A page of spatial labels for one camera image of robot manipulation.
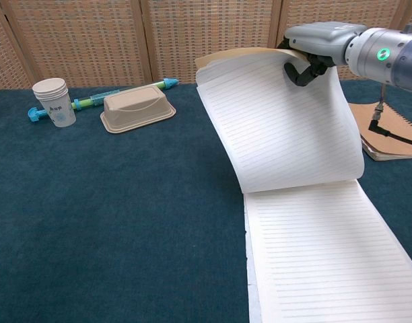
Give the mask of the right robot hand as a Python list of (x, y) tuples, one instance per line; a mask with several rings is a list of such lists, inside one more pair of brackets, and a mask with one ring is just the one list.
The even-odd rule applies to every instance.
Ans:
[(347, 65), (345, 54), (352, 40), (368, 29), (362, 24), (345, 22), (313, 22), (288, 28), (278, 49), (302, 53), (310, 65), (299, 73), (291, 63), (284, 64), (284, 71), (296, 85), (304, 87), (327, 69)]

